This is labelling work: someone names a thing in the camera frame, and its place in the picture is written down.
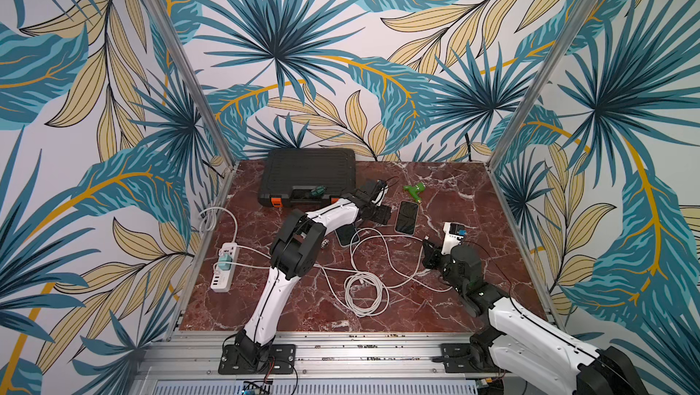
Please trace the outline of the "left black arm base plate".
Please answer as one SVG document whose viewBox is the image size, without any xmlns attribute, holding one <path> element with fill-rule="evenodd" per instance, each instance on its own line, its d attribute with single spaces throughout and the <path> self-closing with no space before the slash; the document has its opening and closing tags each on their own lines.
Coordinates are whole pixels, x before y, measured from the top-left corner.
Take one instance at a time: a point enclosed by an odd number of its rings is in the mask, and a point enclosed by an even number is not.
<svg viewBox="0 0 700 395">
<path fill-rule="evenodd" d="M 292 375 L 296 357 L 293 344 L 273 344 L 262 352 L 244 351 L 234 344 L 222 349 L 218 373 L 220 375 Z"/>
</svg>

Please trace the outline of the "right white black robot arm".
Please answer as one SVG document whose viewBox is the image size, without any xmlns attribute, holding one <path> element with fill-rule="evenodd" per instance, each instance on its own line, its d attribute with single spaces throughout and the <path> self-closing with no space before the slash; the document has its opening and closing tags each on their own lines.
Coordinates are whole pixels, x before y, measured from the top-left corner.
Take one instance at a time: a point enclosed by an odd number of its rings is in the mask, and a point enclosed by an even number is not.
<svg viewBox="0 0 700 395">
<path fill-rule="evenodd" d="M 475 247 L 459 244 L 444 253 L 424 240 L 422 250 L 424 267 L 439 272 L 468 314 L 484 322 L 461 356 L 473 369 L 513 373 L 547 394 L 647 392 L 623 351 L 574 338 L 486 282 Z"/>
</svg>

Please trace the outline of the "green toy drill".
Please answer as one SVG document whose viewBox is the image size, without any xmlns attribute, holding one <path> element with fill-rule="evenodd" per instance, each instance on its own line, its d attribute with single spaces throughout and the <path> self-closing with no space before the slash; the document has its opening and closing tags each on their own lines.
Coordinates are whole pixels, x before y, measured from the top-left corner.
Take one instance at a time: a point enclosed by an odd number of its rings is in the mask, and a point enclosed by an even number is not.
<svg viewBox="0 0 700 395">
<path fill-rule="evenodd" d="M 421 204 L 421 194 L 426 190 L 426 186 L 423 182 L 419 182 L 415 185 L 404 185 L 403 190 L 407 192 L 417 204 Z"/>
</svg>

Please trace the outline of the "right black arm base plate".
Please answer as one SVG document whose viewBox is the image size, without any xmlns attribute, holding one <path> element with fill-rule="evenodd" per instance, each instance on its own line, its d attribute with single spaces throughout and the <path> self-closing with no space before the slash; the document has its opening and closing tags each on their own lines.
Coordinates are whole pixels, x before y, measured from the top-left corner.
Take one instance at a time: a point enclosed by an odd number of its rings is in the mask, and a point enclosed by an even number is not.
<svg viewBox="0 0 700 395">
<path fill-rule="evenodd" d="M 431 360 L 444 366 L 446 373 L 507 374 L 492 360 L 487 348 L 471 343 L 444 343 L 440 354 Z"/>
</svg>

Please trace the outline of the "black smartphone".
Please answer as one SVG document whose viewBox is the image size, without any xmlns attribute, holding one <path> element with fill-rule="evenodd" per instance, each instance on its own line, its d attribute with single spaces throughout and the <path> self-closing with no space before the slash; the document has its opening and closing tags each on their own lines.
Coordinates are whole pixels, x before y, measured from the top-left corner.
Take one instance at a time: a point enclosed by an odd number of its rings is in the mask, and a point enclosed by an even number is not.
<svg viewBox="0 0 700 395">
<path fill-rule="evenodd" d="M 398 212 L 395 231 L 399 234 L 413 236 L 417 224 L 419 205 L 411 201 L 402 201 Z"/>
</svg>

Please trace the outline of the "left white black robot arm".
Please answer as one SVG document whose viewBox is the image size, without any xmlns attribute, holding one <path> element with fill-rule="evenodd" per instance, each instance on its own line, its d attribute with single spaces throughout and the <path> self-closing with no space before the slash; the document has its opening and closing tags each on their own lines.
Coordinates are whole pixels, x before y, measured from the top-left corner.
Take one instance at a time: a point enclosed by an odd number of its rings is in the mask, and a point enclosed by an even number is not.
<svg viewBox="0 0 700 395">
<path fill-rule="evenodd" d="M 315 265 L 327 235 L 359 220 L 388 222 L 391 208 L 383 204 L 386 192 L 387 181 L 369 180 L 327 207 L 293 210 L 271 245 L 268 279 L 253 316 L 233 338 L 240 352 L 257 357 L 272 344 L 288 298 Z"/>
</svg>

